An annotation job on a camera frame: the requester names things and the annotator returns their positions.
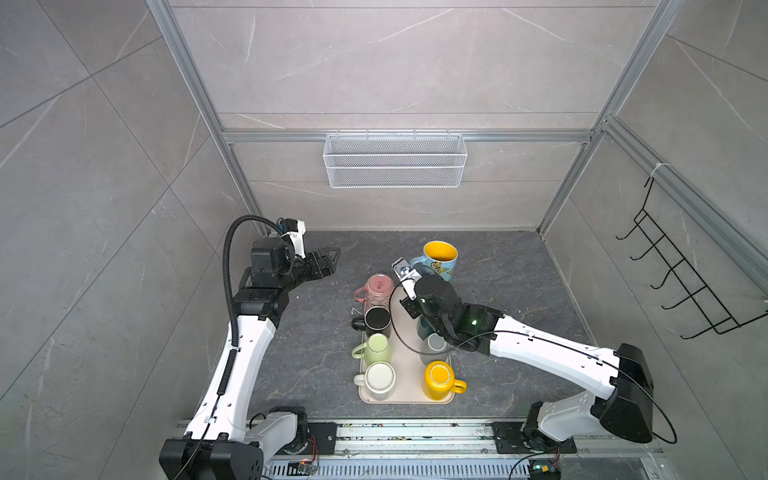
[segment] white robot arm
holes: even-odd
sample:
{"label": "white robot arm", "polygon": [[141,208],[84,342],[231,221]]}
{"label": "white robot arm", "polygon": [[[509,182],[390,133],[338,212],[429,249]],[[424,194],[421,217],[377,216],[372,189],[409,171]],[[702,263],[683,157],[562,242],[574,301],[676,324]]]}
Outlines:
{"label": "white robot arm", "polygon": [[[252,266],[231,296],[229,245],[237,225],[248,220],[267,224],[279,237],[254,243]],[[307,420],[301,407],[276,407],[254,428],[245,428],[251,393],[288,305],[288,292],[336,271],[339,249],[305,252],[304,231],[298,220],[274,224],[246,215],[235,220],[225,236],[227,348],[184,437],[168,439],[161,450],[160,464],[170,480],[258,479],[264,461],[279,450],[299,452],[306,446]],[[585,389],[567,399],[532,405],[522,429],[527,447],[545,451],[573,435],[597,432],[633,442],[651,440],[653,383],[639,349],[623,344],[614,351],[563,339],[487,306],[462,303],[450,283],[411,268],[403,259],[392,267],[408,294],[401,302],[406,311],[413,318],[423,316],[453,346],[525,362]]]}
{"label": "white robot arm", "polygon": [[402,258],[392,269],[408,295],[401,301],[406,311],[423,316],[449,344],[525,362],[585,389],[531,406],[523,428],[528,447],[545,450],[573,435],[600,432],[639,443],[653,438],[654,385],[638,348],[622,344],[613,350],[564,339],[490,307],[463,303],[450,283]]}

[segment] white wire basket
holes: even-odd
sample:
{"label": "white wire basket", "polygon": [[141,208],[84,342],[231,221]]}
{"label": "white wire basket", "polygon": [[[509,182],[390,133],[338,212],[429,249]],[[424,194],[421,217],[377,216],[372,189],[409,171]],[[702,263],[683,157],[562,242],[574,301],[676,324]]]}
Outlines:
{"label": "white wire basket", "polygon": [[323,160],[333,188],[458,187],[467,161],[460,134],[331,134]]}

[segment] light green mug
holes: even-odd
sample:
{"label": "light green mug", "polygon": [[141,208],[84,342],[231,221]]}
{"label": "light green mug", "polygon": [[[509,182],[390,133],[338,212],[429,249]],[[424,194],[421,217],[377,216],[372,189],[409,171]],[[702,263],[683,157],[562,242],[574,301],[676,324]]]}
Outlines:
{"label": "light green mug", "polygon": [[383,333],[374,333],[367,342],[360,343],[352,350],[352,357],[364,359],[368,365],[375,362],[389,362],[392,359],[389,339]]}

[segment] table surface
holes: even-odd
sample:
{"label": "table surface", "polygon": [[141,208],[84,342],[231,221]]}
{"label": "table surface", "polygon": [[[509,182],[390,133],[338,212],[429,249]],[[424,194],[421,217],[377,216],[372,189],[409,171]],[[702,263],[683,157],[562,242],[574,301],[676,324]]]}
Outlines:
{"label": "table surface", "polygon": [[350,355],[360,334],[350,327],[356,289],[374,273],[394,276],[391,264],[410,259],[424,243],[444,240],[459,251],[453,276],[464,302],[504,310],[530,326],[587,343],[562,282],[536,232],[312,231],[308,250],[342,250],[332,276],[304,283],[266,351],[249,412],[303,406],[311,419],[380,417],[522,417],[533,402],[554,401],[582,389],[555,375],[510,359],[456,350],[457,378],[467,392],[446,405],[372,405],[358,396],[352,378],[359,360]]}

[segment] mug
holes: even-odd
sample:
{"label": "mug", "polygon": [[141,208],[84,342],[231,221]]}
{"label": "mug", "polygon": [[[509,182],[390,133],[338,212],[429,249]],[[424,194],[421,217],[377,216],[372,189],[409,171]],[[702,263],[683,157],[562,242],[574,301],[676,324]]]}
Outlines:
{"label": "mug", "polygon": [[352,319],[352,328],[358,332],[365,330],[369,338],[375,333],[389,338],[392,333],[392,316],[383,306],[374,306],[366,311],[365,318],[358,316]]}
{"label": "mug", "polygon": [[432,400],[440,401],[449,392],[464,393],[467,391],[466,382],[457,380],[453,369],[448,363],[436,360],[427,365],[422,382],[424,393]]}
{"label": "mug", "polygon": [[389,275],[377,273],[372,275],[365,285],[361,286],[355,292],[356,302],[365,303],[366,310],[373,306],[383,306],[389,308],[389,297],[395,290],[395,282],[389,278]]}
{"label": "mug", "polygon": [[374,333],[367,342],[360,343],[352,350],[352,357],[364,359],[368,365],[376,362],[388,362],[392,359],[389,340],[381,333]]}
{"label": "mug", "polygon": [[414,268],[417,263],[426,265],[433,272],[438,273],[443,280],[450,282],[453,278],[453,269],[456,267],[458,250],[448,242],[433,240],[424,246],[424,254],[412,258],[408,265]]}
{"label": "mug", "polygon": [[374,398],[384,400],[395,387],[395,369],[387,362],[376,362],[365,373],[355,375],[353,382],[366,386]]}
{"label": "mug", "polygon": [[439,334],[433,333],[432,335],[428,336],[424,339],[422,342],[422,349],[421,352],[424,353],[430,353],[432,355],[420,355],[422,359],[422,363],[424,365],[429,365],[432,362],[435,362],[436,360],[440,360],[441,362],[444,362],[448,359],[448,353],[443,353],[442,355],[434,355],[436,353],[442,353],[448,349],[448,342],[445,341],[444,338],[442,338]]}
{"label": "mug", "polygon": [[427,322],[427,319],[424,318],[424,316],[419,317],[419,322],[416,324],[416,335],[419,336],[419,338],[423,341],[426,340],[428,336],[432,335],[435,332],[435,329],[432,328],[431,325],[429,325],[429,322]]}

